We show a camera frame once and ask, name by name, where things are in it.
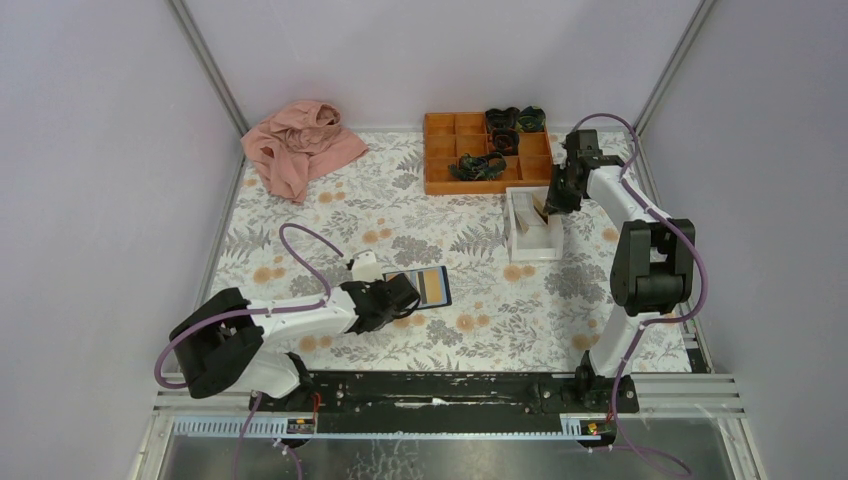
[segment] metal floor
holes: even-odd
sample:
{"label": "metal floor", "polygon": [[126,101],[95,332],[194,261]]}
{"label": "metal floor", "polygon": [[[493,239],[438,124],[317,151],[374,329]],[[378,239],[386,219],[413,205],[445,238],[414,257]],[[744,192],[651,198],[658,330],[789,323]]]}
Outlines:
{"label": "metal floor", "polygon": [[[684,460],[698,479],[734,478],[718,426],[710,419],[623,420],[637,445]],[[160,479],[229,480],[233,438],[173,436]],[[239,478],[295,479],[293,460],[264,439],[247,439]],[[312,440],[296,450],[304,479],[508,480],[664,479],[626,451],[592,454],[551,440]]]}

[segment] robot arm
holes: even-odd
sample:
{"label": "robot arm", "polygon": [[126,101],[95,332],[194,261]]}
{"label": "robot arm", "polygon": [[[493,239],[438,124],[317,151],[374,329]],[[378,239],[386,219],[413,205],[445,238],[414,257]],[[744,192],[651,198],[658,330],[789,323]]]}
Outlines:
{"label": "robot arm", "polygon": [[[590,376],[612,377],[640,323],[670,313],[692,292],[693,258],[682,242],[647,213],[621,183],[624,162],[604,155],[595,130],[578,130],[565,140],[563,165],[554,165],[545,210],[569,214],[584,198],[604,209],[620,232],[610,272],[615,306],[598,343],[584,355]],[[672,219],[636,189],[648,206],[678,227],[693,243],[695,227]]]}
{"label": "robot arm", "polygon": [[[353,281],[324,294],[287,300],[247,300],[238,288],[218,292],[170,335],[173,341],[193,325],[223,312],[245,314],[207,325],[174,347],[193,398],[225,391],[258,390],[300,405],[311,393],[311,378],[300,358],[278,352],[286,340],[305,335],[373,332],[411,313],[418,292],[405,275],[382,280],[373,252],[349,263]],[[311,308],[324,299],[323,306]]]}

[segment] white cardboard box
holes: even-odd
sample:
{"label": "white cardboard box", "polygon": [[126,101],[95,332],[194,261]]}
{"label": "white cardboard box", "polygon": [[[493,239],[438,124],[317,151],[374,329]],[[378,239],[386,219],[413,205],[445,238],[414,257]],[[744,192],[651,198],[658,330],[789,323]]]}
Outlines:
{"label": "white cardboard box", "polygon": [[548,194],[548,187],[512,187],[506,189],[504,202],[504,231],[506,249],[510,262],[529,262],[534,260],[559,260],[562,258],[565,235],[562,231],[562,217],[548,217],[547,229],[530,229],[526,234],[515,222],[515,210],[512,203],[513,193],[541,192]]}

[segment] floral tablecloth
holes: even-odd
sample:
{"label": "floral tablecloth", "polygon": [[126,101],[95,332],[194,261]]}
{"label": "floral tablecloth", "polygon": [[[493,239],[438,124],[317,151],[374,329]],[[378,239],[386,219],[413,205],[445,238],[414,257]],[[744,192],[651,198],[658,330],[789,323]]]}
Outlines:
{"label": "floral tablecloth", "polygon": [[[420,133],[363,133],[370,152],[309,184],[303,205],[269,195],[248,166],[212,291],[237,286],[246,298],[321,292],[286,253],[277,230],[296,222],[348,253],[373,249],[383,271],[445,265],[453,305],[423,310],[362,335],[304,337],[281,351],[309,369],[572,371],[598,341],[612,310],[608,272],[618,232],[594,202],[563,218],[558,262],[511,264],[504,246],[503,195],[424,194]],[[551,134],[553,151],[562,158]],[[622,133],[601,147],[626,158]],[[331,283],[350,279],[323,244],[292,232],[293,247]],[[634,371],[690,371],[677,326],[648,330]]]}

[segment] card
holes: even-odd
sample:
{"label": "card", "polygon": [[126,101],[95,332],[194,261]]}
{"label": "card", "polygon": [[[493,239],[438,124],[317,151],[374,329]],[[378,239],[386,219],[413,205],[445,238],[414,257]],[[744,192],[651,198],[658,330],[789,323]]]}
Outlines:
{"label": "card", "polygon": [[397,275],[406,275],[412,286],[418,290],[418,294],[421,295],[421,304],[418,305],[418,310],[445,307],[451,304],[447,267],[427,267],[386,273],[383,274],[383,278],[390,280]]}

